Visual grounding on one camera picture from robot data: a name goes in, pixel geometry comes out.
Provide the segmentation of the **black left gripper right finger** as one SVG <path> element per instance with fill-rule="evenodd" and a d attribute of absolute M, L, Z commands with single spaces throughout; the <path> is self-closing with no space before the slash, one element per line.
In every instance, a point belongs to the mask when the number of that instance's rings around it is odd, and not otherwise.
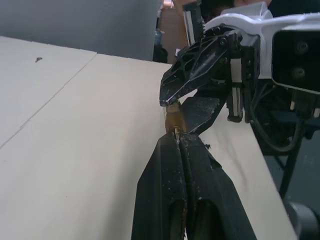
<path fill-rule="evenodd" d="M 255 240 L 237 190 L 197 135 L 179 135 L 189 240 Z"/>

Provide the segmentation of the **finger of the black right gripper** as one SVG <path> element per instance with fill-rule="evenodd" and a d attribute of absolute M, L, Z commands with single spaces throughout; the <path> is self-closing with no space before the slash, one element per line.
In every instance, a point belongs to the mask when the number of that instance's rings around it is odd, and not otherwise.
<path fill-rule="evenodd" d="M 240 30 L 220 25 L 204 31 L 198 41 L 183 48 L 162 76 L 160 106 L 167 107 L 206 85 L 229 62 L 230 53 L 238 47 L 240 39 Z"/>
<path fill-rule="evenodd" d="M 186 133 L 200 135 L 209 129 L 224 107 L 231 92 L 228 83 L 210 81 L 187 97 L 181 105 Z"/>

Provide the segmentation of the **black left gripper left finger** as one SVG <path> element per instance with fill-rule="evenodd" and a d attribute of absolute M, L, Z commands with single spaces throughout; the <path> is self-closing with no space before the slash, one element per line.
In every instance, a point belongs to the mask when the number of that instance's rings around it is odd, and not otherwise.
<path fill-rule="evenodd" d="M 172 133 L 162 136 L 137 183 L 131 239 L 182 240 L 187 190 L 181 151 Z"/>

